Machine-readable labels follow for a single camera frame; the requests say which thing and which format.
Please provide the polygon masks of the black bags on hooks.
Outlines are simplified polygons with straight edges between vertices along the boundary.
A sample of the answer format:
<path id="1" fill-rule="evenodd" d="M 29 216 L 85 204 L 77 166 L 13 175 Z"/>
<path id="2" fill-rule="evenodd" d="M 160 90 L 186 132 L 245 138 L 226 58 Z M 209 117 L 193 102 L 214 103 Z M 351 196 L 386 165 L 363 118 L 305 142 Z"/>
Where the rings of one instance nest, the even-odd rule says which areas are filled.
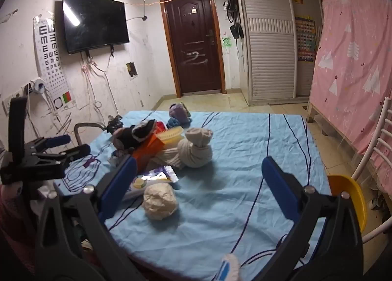
<path id="1" fill-rule="evenodd" d="M 227 0 L 226 14 L 231 26 L 231 34 L 234 39 L 244 38 L 243 28 L 240 23 L 239 0 Z"/>

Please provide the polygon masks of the purple knitted doll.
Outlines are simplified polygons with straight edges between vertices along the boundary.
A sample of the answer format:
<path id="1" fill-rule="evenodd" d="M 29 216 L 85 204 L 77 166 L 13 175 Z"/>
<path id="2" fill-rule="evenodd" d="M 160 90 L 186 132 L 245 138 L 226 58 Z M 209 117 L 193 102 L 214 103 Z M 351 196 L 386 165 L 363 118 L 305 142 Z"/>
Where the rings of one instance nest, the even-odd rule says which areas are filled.
<path id="1" fill-rule="evenodd" d="M 186 106 L 182 103 L 172 104 L 169 109 L 169 115 L 181 124 L 186 124 L 191 121 L 191 115 Z"/>

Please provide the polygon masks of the white knotted cloth bundle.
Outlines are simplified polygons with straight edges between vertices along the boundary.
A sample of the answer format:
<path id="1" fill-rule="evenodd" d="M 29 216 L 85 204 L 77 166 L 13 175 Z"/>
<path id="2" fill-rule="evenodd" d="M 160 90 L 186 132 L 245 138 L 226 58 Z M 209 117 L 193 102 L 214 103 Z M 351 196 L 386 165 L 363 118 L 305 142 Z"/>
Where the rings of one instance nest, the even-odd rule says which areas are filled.
<path id="1" fill-rule="evenodd" d="M 184 167 L 200 168 L 208 164 L 213 157 L 210 141 L 213 131 L 206 128 L 189 128 L 185 137 L 174 148 L 161 150 L 147 163 L 146 170 L 161 166 L 171 166 L 180 170 Z"/>

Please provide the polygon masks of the purple white wrapper packet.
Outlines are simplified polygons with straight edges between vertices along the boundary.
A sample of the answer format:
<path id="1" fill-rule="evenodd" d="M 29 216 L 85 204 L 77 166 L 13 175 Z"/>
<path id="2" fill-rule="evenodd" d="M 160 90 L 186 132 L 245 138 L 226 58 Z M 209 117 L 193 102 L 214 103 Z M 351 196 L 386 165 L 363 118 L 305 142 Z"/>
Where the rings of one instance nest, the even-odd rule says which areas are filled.
<path id="1" fill-rule="evenodd" d="M 122 200 L 128 201 L 143 195 L 148 186 L 155 185 L 157 183 L 175 184 L 178 181 L 179 178 L 171 166 L 155 168 L 151 171 L 136 175 L 131 181 L 131 184 Z"/>

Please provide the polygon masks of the red hello kitty bag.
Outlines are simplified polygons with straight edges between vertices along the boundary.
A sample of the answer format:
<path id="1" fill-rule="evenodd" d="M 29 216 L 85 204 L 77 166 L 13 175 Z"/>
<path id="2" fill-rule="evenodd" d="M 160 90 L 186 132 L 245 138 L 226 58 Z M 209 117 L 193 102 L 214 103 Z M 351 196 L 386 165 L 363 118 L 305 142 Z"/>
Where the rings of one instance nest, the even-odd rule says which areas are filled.
<path id="1" fill-rule="evenodd" d="M 165 131 L 167 131 L 166 125 L 161 121 L 157 121 L 154 133 L 160 134 L 161 132 L 165 132 Z"/>

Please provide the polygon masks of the blue knitted ball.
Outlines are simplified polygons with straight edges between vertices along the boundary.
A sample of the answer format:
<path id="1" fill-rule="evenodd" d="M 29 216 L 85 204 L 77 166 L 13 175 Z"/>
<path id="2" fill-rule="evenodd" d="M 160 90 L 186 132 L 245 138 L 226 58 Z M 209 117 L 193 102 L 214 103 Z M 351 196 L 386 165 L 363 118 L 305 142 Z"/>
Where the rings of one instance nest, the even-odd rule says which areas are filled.
<path id="1" fill-rule="evenodd" d="M 182 127 L 182 128 L 188 128 L 190 127 L 192 122 L 192 119 L 189 119 L 186 122 L 180 122 L 178 119 L 171 117 L 166 124 L 167 129 L 172 129 L 175 127 Z"/>

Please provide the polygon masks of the colourful wall chart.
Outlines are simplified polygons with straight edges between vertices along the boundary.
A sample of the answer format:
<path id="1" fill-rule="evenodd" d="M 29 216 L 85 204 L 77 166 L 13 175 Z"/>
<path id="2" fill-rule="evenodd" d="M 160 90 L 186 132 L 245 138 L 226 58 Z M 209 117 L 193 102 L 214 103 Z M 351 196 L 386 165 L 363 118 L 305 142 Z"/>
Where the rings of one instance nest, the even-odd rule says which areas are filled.
<path id="1" fill-rule="evenodd" d="M 313 19 L 295 16 L 297 57 L 301 62 L 316 59 L 316 26 Z"/>

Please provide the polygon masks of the eye chart poster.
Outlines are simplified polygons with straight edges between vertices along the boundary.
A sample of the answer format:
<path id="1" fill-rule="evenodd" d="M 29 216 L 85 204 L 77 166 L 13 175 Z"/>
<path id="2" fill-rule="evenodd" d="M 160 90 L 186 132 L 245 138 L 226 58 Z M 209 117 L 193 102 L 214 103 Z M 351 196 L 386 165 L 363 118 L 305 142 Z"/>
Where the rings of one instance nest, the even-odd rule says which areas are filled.
<path id="1" fill-rule="evenodd" d="M 53 18 L 33 18 L 33 34 L 40 92 L 55 111 L 69 110 L 74 104 L 66 74 L 62 67 Z"/>

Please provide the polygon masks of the white louvered wardrobe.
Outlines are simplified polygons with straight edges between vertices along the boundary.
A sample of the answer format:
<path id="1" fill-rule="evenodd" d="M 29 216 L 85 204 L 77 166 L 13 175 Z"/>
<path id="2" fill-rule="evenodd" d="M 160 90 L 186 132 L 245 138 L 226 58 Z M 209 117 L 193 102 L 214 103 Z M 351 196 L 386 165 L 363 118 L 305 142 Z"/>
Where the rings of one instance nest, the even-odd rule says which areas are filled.
<path id="1" fill-rule="evenodd" d="M 241 89 L 250 105 L 308 100 L 315 62 L 297 57 L 295 16 L 322 32 L 321 0 L 239 0 L 244 32 Z"/>

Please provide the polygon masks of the light blue bed sheet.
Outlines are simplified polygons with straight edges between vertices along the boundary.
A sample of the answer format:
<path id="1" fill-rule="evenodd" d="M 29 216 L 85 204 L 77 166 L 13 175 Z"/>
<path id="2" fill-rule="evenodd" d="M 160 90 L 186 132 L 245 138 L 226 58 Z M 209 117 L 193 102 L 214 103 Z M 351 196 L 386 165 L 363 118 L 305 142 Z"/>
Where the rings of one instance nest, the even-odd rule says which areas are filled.
<path id="1" fill-rule="evenodd" d="M 292 228 L 262 177 L 262 160 L 273 157 L 302 185 L 328 194 L 319 151 L 299 115 L 195 112 L 191 124 L 213 132 L 213 157 L 177 171 L 177 211 L 154 221 L 137 198 L 105 224 L 134 260 L 168 278 L 211 280 L 231 253 L 241 278 L 251 280 Z"/>

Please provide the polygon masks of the white power strip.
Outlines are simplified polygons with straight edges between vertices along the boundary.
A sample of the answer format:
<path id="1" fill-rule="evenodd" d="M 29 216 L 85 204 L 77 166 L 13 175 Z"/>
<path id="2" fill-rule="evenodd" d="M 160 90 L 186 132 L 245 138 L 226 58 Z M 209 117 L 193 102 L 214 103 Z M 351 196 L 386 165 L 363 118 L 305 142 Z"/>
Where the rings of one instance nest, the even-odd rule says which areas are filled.
<path id="1" fill-rule="evenodd" d="M 45 92 L 45 82 L 43 79 L 38 78 L 31 80 L 26 85 L 22 86 L 20 90 L 15 91 L 13 94 L 8 95 L 2 100 L 2 107 L 6 116 L 9 115 L 11 100 L 22 96 L 30 96 L 31 94 L 43 94 Z"/>

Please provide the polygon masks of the white paper ball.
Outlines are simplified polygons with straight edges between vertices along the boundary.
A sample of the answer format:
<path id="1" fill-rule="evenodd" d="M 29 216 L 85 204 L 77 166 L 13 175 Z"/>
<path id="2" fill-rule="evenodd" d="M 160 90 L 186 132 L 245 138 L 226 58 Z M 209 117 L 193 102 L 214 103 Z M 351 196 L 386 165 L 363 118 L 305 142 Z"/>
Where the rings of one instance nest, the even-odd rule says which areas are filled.
<path id="1" fill-rule="evenodd" d="M 144 191 L 143 199 L 142 207 L 146 215 L 153 220 L 161 221 L 178 209 L 174 190 L 168 183 L 148 186 Z"/>

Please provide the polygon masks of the pink tree-print curtain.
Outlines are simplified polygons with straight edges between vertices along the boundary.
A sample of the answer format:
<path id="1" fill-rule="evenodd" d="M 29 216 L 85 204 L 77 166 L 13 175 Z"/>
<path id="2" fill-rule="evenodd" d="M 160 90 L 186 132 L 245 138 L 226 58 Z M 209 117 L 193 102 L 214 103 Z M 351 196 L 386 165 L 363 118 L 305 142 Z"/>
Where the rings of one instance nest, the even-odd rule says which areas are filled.
<path id="1" fill-rule="evenodd" d="M 323 0 L 310 104 L 364 154 L 391 97 L 391 0 Z"/>

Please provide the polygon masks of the orange box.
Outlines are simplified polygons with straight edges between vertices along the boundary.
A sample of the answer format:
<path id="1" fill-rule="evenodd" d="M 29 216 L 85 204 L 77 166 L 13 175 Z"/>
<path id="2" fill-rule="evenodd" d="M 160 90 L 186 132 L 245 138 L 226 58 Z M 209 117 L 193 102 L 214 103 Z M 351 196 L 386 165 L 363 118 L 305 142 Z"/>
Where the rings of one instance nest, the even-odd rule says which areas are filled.
<path id="1" fill-rule="evenodd" d="M 150 159 L 159 153 L 163 147 L 164 143 L 156 136 L 156 134 L 151 134 L 146 140 L 143 141 L 142 145 L 137 148 L 132 157 L 137 162 L 137 172 L 140 173 L 144 171 Z"/>

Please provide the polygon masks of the yellow trash bin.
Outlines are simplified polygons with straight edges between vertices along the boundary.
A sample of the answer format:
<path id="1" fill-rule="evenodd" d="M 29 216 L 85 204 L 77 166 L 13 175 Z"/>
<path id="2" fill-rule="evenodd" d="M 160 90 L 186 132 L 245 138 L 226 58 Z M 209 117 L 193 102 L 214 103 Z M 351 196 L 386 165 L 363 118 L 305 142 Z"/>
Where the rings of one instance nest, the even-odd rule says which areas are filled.
<path id="1" fill-rule="evenodd" d="M 339 196 L 342 193 L 346 193 L 350 196 L 352 203 L 354 204 L 360 230 L 361 232 L 364 232 L 368 221 L 368 211 L 365 197 L 359 184 L 351 177 L 339 174 L 328 175 L 328 182 L 333 196 Z"/>

